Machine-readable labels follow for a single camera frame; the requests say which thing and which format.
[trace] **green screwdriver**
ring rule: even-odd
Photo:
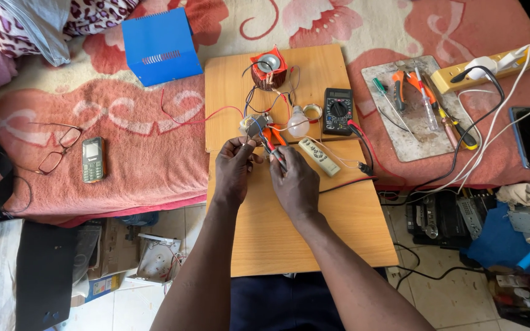
[[[398,111],[394,108],[394,105],[390,102],[390,98],[387,97],[386,89],[383,87],[382,83],[379,81],[379,79],[377,77],[373,79],[373,85],[375,85],[375,87],[378,89],[378,92],[381,95],[383,95],[384,98],[386,98],[387,103],[389,103],[390,106],[392,106],[392,109],[396,113],[396,116],[398,116],[398,118],[400,118],[400,122],[402,122],[402,124],[404,124],[404,127],[408,130],[408,132],[410,132],[410,134],[412,134],[412,131],[408,128],[408,125],[404,122],[404,120],[402,119],[402,117],[400,116]]]

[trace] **orange pliers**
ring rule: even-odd
[[[266,143],[271,142],[273,144],[273,141],[271,140],[271,136],[273,135],[277,138],[277,141],[279,141],[281,145],[287,146],[287,140],[282,136],[281,132],[272,129],[271,127],[276,128],[278,130],[280,129],[279,124],[269,124],[268,126],[266,126],[265,130],[263,130],[263,137],[265,137]]]
[[[404,102],[404,95],[402,94],[402,86],[404,84],[404,78],[416,89],[418,92],[421,91],[421,86],[418,84],[418,78],[416,77],[416,72],[409,72],[404,64],[404,61],[397,61],[394,63],[398,68],[395,74],[392,76],[394,80],[394,103],[396,104],[396,109],[399,112],[403,112],[406,109],[406,103]],[[429,97],[431,106],[433,108],[437,107],[437,98],[429,88],[424,89],[426,96]]]

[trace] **light bulb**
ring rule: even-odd
[[[287,122],[287,126],[289,127],[287,131],[289,131],[294,138],[302,137],[308,133],[310,123],[300,106],[294,106],[293,114]]]

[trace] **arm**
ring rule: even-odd
[[[320,177],[292,147],[284,177],[271,158],[271,179],[280,204],[318,262],[345,329],[434,330],[431,324],[347,246],[318,212]]]
[[[228,140],[216,159],[216,191],[204,224],[171,289],[163,300],[152,331],[228,330],[230,324],[230,260],[234,226],[247,195],[247,171],[255,142],[244,137]]]

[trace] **phone keypad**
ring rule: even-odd
[[[94,181],[101,179],[104,172],[101,166],[101,162],[94,162],[83,165],[83,181]]]

